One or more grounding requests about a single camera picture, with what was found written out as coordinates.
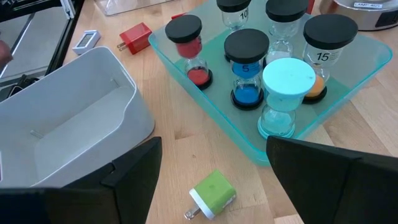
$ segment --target printed number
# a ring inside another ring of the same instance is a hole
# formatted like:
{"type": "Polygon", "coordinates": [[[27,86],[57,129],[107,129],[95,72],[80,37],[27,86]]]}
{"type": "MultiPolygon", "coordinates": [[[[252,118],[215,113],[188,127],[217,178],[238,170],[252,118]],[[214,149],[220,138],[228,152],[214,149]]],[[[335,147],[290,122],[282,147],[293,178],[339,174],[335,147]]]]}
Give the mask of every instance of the printed number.
{"type": "Polygon", "coordinates": [[[249,71],[249,65],[243,65],[242,69],[244,72],[248,72],[249,71]]]}
{"type": "Polygon", "coordinates": [[[248,16],[248,10],[246,9],[244,12],[241,13],[242,19],[246,18],[248,16]]]}
{"type": "Polygon", "coordinates": [[[327,60],[329,60],[329,55],[330,55],[330,53],[319,53],[319,54],[317,54],[318,60],[322,60],[322,61],[326,62],[327,60]]]}

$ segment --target light blue cap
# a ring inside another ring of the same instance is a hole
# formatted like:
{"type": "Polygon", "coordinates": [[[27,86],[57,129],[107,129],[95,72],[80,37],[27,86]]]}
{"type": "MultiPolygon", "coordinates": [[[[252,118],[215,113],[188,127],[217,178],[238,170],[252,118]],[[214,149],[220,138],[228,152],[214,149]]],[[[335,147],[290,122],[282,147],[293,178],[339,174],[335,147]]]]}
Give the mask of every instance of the light blue cap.
{"type": "Polygon", "coordinates": [[[272,95],[286,98],[305,96],[315,84],[315,71],[296,58],[277,59],[262,72],[262,84],[272,95]]]}

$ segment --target sand timer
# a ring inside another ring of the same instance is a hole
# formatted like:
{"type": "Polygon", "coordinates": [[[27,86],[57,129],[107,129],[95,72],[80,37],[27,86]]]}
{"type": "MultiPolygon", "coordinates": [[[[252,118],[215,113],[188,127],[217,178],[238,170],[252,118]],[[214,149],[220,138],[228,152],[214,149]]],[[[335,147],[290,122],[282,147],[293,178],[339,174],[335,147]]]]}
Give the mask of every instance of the sand timer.
{"type": "Polygon", "coordinates": [[[239,109],[256,109],[264,99],[261,60],[267,53],[268,45],[268,36],[256,29],[238,30],[225,40],[225,54],[231,59],[234,74],[231,100],[239,109]]]}
{"type": "Polygon", "coordinates": [[[269,32],[274,37],[270,44],[266,63],[293,56],[290,42],[299,30],[300,18],[305,14],[308,0],[268,0],[266,14],[270,20],[269,32]]]}
{"type": "Polygon", "coordinates": [[[318,103],[326,96],[329,69],[336,64],[344,47],[354,40],[357,33],[355,21],[338,14],[315,16],[305,23],[303,34],[307,43],[303,59],[314,69],[317,79],[303,103],[318,103]]]}
{"type": "Polygon", "coordinates": [[[295,110],[315,83],[312,67],[296,58],[281,58],[269,63],[262,72],[262,83],[268,91],[267,104],[257,122],[259,133],[292,137],[295,110]]]}
{"type": "Polygon", "coordinates": [[[251,0],[217,0],[223,22],[230,29],[230,34],[240,30],[249,19],[249,4],[251,0]]]}
{"type": "Polygon", "coordinates": [[[165,28],[166,36],[175,43],[178,54],[185,58],[185,73],[201,90],[209,87],[212,82],[212,72],[207,67],[206,60],[198,55],[202,44],[200,31],[202,25],[199,17],[184,15],[171,20],[165,28]]]}

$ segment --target black object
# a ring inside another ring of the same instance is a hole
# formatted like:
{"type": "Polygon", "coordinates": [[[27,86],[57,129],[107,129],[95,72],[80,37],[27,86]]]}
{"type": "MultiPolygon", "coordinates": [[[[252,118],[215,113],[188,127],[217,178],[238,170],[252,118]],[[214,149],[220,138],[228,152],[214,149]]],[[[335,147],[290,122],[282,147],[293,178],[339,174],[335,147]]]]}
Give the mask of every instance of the black object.
{"type": "Polygon", "coordinates": [[[7,0],[0,7],[0,22],[57,6],[62,6],[58,0],[7,0]]]}
{"type": "Polygon", "coordinates": [[[231,59],[229,59],[229,57],[226,55],[226,54],[224,54],[224,58],[225,58],[225,60],[229,63],[229,62],[231,62],[231,59]]]}
{"type": "Polygon", "coordinates": [[[393,24],[397,24],[397,22],[398,10],[392,12],[383,12],[377,20],[375,27],[390,26],[393,24]]]}
{"type": "Polygon", "coordinates": [[[241,29],[230,34],[224,42],[225,55],[236,63],[254,63],[268,51],[268,36],[256,29],[241,29]]]}
{"type": "Polygon", "coordinates": [[[264,58],[262,59],[262,69],[265,69],[266,66],[267,66],[267,58],[264,57],[264,58]]]}
{"type": "Polygon", "coordinates": [[[223,12],[239,12],[250,5],[251,0],[217,0],[217,6],[223,12]]]}
{"type": "Polygon", "coordinates": [[[145,224],[161,159],[154,137],[62,189],[0,189],[0,223],[145,224]]]}
{"type": "Polygon", "coordinates": [[[209,74],[208,75],[209,75],[209,80],[207,80],[207,82],[205,82],[202,85],[196,85],[199,88],[199,90],[207,89],[211,85],[211,83],[213,82],[213,72],[210,69],[209,69],[209,74]]]}
{"type": "Polygon", "coordinates": [[[276,22],[293,22],[307,11],[308,0],[268,0],[266,14],[276,22]]]}
{"type": "Polygon", "coordinates": [[[305,224],[398,223],[398,159],[270,136],[267,155],[305,224]]]}
{"type": "Polygon", "coordinates": [[[303,104],[312,105],[315,103],[319,103],[322,99],[324,99],[327,93],[328,93],[328,87],[325,86],[325,88],[318,96],[313,96],[313,97],[304,96],[303,104]]]}
{"type": "Polygon", "coordinates": [[[58,68],[62,67],[63,61],[65,60],[65,56],[68,52],[70,40],[72,39],[75,27],[80,17],[80,12],[81,9],[83,8],[84,1],[85,0],[73,1],[73,6],[75,8],[75,17],[73,19],[70,19],[65,25],[65,28],[63,29],[61,35],[61,39],[58,41],[57,48],[55,49],[55,53],[51,58],[49,67],[47,68],[45,75],[48,75],[57,70],[58,68]]]}
{"type": "Polygon", "coordinates": [[[304,25],[304,38],[312,47],[340,49],[351,43],[358,33],[354,20],[339,14],[324,14],[309,19],[304,25]]]}
{"type": "Polygon", "coordinates": [[[249,111],[249,110],[254,110],[257,109],[261,103],[264,101],[264,91],[261,89],[260,94],[259,94],[259,99],[254,102],[254,103],[241,103],[235,98],[234,91],[231,91],[231,101],[234,106],[241,110],[249,111]]]}
{"type": "Polygon", "coordinates": [[[172,19],[165,28],[166,36],[176,44],[184,44],[200,35],[201,20],[194,15],[172,19]]]}
{"type": "Polygon", "coordinates": [[[26,75],[22,75],[19,78],[18,83],[11,86],[11,89],[9,90],[7,98],[15,95],[16,93],[20,92],[24,88],[30,86],[31,84],[33,84],[39,80],[40,79],[38,79],[38,78],[28,78],[26,75]]]}

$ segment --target clear plastic tray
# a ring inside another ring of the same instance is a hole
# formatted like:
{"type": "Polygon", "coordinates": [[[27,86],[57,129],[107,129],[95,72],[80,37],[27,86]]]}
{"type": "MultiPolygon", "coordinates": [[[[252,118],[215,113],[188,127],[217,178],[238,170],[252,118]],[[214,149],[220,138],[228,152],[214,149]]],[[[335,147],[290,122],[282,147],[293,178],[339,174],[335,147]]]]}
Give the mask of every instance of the clear plastic tray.
{"type": "MultiPolygon", "coordinates": [[[[259,29],[270,37],[265,5],[264,0],[252,0],[249,6],[249,21],[245,27],[259,29]]],[[[257,120],[265,103],[254,111],[241,111],[235,108],[230,100],[233,88],[231,69],[224,59],[223,49],[229,31],[223,25],[216,1],[209,0],[189,14],[194,14],[202,20],[203,50],[200,54],[207,60],[213,72],[213,83],[209,88],[199,90],[184,74],[183,59],[178,55],[175,45],[166,37],[164,27],[152,33],[149,37],[150,44],[174,79],[218,123],[245,155],[256,164],[269,165],[266,140],[257,131],[257,120]]],[[[302,58],[305,45],[302,30],[309,18],[309,15],[303,17],[300,31],[292,41],[295,45],[294,57],[302,58]]],[[[326,97],[315,105],[301,105],[296,111],[293,138],[303,139],[310,134],[365,86],[391,58],[392,51],[387,45],[358,35],[344,49],[339,61],[331,69],[326,97]]]]}
{"type": "Polygon", "coordinates": [[[173,0],[94,0],[105,16],[112,16],[173,0]]]}

